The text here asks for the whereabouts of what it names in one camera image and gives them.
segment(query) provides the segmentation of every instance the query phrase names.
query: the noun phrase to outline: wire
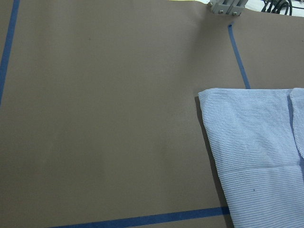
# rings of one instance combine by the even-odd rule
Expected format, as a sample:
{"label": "wire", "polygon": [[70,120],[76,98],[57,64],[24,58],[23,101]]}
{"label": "wire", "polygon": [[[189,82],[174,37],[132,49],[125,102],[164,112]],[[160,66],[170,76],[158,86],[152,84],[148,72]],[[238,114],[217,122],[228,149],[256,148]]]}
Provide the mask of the wire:
{"label": "wire", "polygon": [[267,8],[267,5],[269,4],[270,0],[267,0],[265,6],[262,8],[262,11],[261,12],[265,12],[266,11],[266,8]]}
{"label": "wire", "polygon": [[293,4],[291,3],[291,0],[288,0],[289,2],[289,15],[292,16],[293,14]]}
{"label": "wire", "polygon": [[276,12],[275,10],[278,9],[278,6],[281,3],[281,1],[283,1],[283,0],[280,0],[280,1],[277,2],[277,4],[275,5],[274,9],[271,11],[272,13]]}
{"label": "wire", "polygon": [[286,5],[285,15],[287,15],[288,8],[289,8],[288,2],[284,2],[284,3],[279,7],[279,9],[276,11],[276,13],[279,14],[279,13],[281,12],[281,9],[282,9],[283,7],[285,7],[285,5]]}
{"label": "wire", "polygon": [[274,0],[271,0],[271,4],[270,4],[270,6],[268,7],[267,13],[270,13],[270,12],[271,12],[271,8],[272,8],[273,5],[274,5]]}
{"label": "wire", "polygon": [[293,6],[292,8],[304,10],[304,8]]}

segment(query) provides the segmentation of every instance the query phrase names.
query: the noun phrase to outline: blue tape line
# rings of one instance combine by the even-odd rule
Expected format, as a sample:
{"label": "blue tape line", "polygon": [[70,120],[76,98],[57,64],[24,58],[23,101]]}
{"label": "blue tape line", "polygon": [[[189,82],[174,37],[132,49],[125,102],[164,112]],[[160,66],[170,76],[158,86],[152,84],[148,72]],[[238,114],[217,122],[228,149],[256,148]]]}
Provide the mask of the blue tape line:
{"label": "blue tape line", "polygon": [[209,208],[160,215],[149,215],[136,218],[125,218],[103,222],[92,222],[78,225],[61,226],[57,228],[126,228],[228,214],[230,214],[228,207]]}
{"label": "blue tape line", "polygon": [[8,28],[8,32],[6,34],[5,45],[4,45],[2,59],[1,59],[1,63],[0,63],[0,106],[1,106],[1,100],[2,100],[2,95],[3,95],[6,72],[7,72],[8,65],[9,65],[11,45],[13,43],[13,38],[14,38],[15,26],[16,26],[18,9],[19,9],[19,2],[20,2],[20,0],[14,0],[14,2],[13,2],[13,8],[11,10],[11,15],[10,15],[10,20],[9,20],[9,22],[10,22],[9,28]]}
{"label": "blue tape line", "polygon": [[228,32],[229,32],[231,44],[232,44],[232,47],[233,47],[233,50],[234,50],[234,54],[236,55],[236,58],[237,58],[237,64],[238,64],[239,70],[241,71],[243,81],[244,81],[244,84],[245,84],[245,88],[250,89],[250,84],[249,84],[249,81],[248,81],[248,78],[247,78],[247,75],[246,75],[246,71],[244,69],[241,56],[240,56],[240,54],[238,52],[238,49],[237,49],[238,47],[237,47],[236,41],[234,39],[232,25],[233,25],[233,22],[230,25],[228,25]]}

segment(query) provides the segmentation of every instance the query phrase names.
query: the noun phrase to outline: metal clamp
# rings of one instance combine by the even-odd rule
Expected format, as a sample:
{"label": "metal clamp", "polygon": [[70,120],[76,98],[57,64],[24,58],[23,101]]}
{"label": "metal clamp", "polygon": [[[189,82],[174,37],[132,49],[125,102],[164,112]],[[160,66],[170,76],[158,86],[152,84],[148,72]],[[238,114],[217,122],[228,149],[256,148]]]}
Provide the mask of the metal clamp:
{"label": "metal clamp", "polygon": [[213,13],[239,16],[248,0],[210,0],[208,6]]}

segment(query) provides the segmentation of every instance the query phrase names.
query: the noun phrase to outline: blue and white striped fabric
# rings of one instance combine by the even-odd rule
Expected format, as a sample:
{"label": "blue and white striped fabric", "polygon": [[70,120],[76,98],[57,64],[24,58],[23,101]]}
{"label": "blue and white striped fabric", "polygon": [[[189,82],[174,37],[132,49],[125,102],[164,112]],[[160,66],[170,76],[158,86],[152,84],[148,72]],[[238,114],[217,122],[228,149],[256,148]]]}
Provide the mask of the blue and white striped fabric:
{"label": "blue and white striped fabric", "polygon": [[304,228],[304,89],[215,88],[199,100],[235,228]]}

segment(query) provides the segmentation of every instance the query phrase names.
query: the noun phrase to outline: cloth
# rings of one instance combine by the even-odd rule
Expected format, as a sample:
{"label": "cloth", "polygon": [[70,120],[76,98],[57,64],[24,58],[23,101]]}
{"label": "cloth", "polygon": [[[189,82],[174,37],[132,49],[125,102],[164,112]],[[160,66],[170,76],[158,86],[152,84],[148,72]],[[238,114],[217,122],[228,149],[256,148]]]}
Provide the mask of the cloth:
{"label": "cloth", "polygon": [[303,228],[304,89],[215,88],[199,100],[235,228]]}

